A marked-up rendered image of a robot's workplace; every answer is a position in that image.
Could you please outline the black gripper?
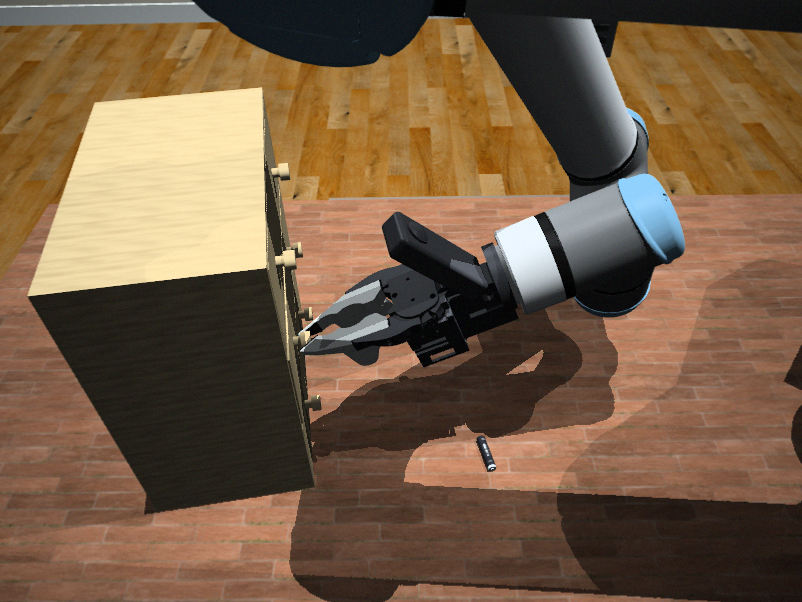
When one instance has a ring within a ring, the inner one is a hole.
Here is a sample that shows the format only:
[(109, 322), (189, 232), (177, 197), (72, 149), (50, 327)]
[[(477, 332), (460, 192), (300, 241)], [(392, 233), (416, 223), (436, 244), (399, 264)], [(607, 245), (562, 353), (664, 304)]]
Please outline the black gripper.
[[(340, 328), (316, 335), (300, 353), (344, 353), (368, 366), (378, 360), (381, 346), (408, 342), (422, 366), (427, 367), (470, 351), (467, 338), (519, 319), (516, 300), (493, 242), (481, 249), (488, 262), (480, 264), (488, 288), (475, 300), (403, 264), (386, 268), (347, 290), (305, 327), (301, 332), (310, 331), (311, 336), (332, 324)], [(454, 352), (430, 358), (451, 348)]]

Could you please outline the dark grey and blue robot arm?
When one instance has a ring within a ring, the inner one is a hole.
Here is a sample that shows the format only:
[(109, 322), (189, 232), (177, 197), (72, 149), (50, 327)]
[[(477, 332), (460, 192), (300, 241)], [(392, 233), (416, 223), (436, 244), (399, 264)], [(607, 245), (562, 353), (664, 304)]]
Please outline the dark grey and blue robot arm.
[[(648, 175), (645, 123), (626, 109), (591, 20), (802, 33), (802, 0), (192, 1), (254, 46), (326, 67), (393, 56), (429, 16), (469, 18), (570, 182), (570, 202), (494, 233), (527, 315), (573, 297), (593, 315), (625, 315), (654, 268), (685, 250), (674, 207)], [(403, 213), (382, 231), (401, 264), (469, 300), (488, 288), (475, 256)]]

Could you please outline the wooden chest of drawers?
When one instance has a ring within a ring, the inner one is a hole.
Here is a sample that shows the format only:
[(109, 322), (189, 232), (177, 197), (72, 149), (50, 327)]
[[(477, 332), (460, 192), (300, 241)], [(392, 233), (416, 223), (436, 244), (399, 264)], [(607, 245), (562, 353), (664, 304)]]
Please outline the wooden chest of drawers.
[(157, 511), (315, 487), (262, 88), (94, 104), (28, 299)]

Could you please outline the black battery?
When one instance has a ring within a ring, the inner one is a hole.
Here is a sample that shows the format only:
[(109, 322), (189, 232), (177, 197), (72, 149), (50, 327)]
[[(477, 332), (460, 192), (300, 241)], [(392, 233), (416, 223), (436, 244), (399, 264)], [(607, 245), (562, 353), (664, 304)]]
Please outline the black battery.
[(486, 441), (485, 437), (483, 435), (481, 435), (481, 436), (478, 436), (476, 439), (477, 439), (477, 443), (479, 445), (480, 451), (482, 453), (482, 456), (483, 456), (483, 459), (485, 461), (485, 464), (487, 466), (488, 471), (494, 471), (496, 469), (496, 465), (495, 465), (495, 462), (493, 460), (492, 454), (490, 452), (490, 449), (488, 447), (488, 444), (487, 444), (487, 441)]

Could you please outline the beige wooden drawer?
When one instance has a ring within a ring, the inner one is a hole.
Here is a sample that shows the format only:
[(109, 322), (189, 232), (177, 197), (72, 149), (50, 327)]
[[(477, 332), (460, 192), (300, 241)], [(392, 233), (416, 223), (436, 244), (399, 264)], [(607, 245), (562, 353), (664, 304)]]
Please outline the beige wooden drawer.
[[(303, 257), (303, 251), (302, 251), (301, 242), (300, 243), (293, 243), (293, 247), (290, 247), (280, 189), (279, 189), (279, 203), (280, 203), (282, 256), (283, 256), (283, 251), (295, 250), (296, 258), (301, 258), (301, 257)], [(289, 291), (290, 291), (290, 296), (291, 296), (291, 302), (292, 302), (292, 307), (293, 307), (293, 312), (294, 312), (294, 317), (295, 317), (292, 270), (287, 270), (286, 271), (286, 276), (287, 276), (287, 281), (288, 281), (288, 286), (289, 286)]]
[(290, 180), (290, 171), (288, 163), (279, 164), (279, 168), (276, 168), (264, 103), (263, 103), (263, 109), (264, 109), (265, 169), (266, 169), (270, 195), (281, 247), (278, 177), (280, 177), (281, 181)]
[(284, 294), (283, 294), (283, 274), (282, 267), (287, 270), (297, 269), (295, 250), (283, 251), (281, 255), (276, 224), (269, 194), (268, 183), (266, 186), (266, 224), (267, 224), (267, 262), (270, 282), (276, 304), (277, 314), (286, 350), (285, 333), (285, 314), (284, 314)]

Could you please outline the tan wooden drawer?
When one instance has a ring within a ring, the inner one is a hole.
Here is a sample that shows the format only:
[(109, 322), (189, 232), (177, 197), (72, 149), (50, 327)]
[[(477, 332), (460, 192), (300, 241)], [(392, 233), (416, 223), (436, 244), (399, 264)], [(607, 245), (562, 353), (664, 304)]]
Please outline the tan wooden drawer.
[[(303, 432), (305, 437), (305, 442), (307, 446), (307, 451), (309, 455), (309, 460), (311, 464), (312, 474), (313, 474), (313, 461), (312, 461), (312, 448), (311, 448), (311, 435), (310, 435), (310, 422), (309, 422), (309, 408), (312, 408), (313, 411), (322, 410), (321, 409), (321, 400), (320, 395), (313, 395), (311, 399), (308, 400), (307, 395), (307, 384), (304, 374), (304, 368), (300, 353), (300, 348), (298, 346), (298, 356), (299, 356), (299, 371), (300, 371), (300, 385), (301, 385), (301, 399), (302, 399), (302, 413), (303, 413)], [(314, 474), (313, 474), (314, 478)]]
[(283, 268), (283, 281), (284, 281), (287, 359), (295, 391), (295, 396), (297, 400), (300, 419), (301, 423), (303, 424), (298, 346), (302, 346), (303, 348), (311, 340), (311, 335), (310, 331), (304, 331), (300, 332), (300, 336), (297, 336), (296, 322), (291, 302), (286, 270), (284, 268)]
[[(294, 291), (294, 306), (295, 306), (295, 321), (296, 321), (296, 328), (297, 328), (297, 335), (302, 331), (302, 319), (305, 318), (305, 321), (313, 321), (313, 313), (312, 307), (304, 308), (304, 311), (301, 311), (300, 299), (298, 294), (297, 282), (295, 277), (295, 271), (292, 270), (293, 276), (293, 291)], [(302, 355), (302, 354), (301, 354)], [(305, 369), (305, 356), (302, 355), (302, 361), (306, 376), (306, 369)]]

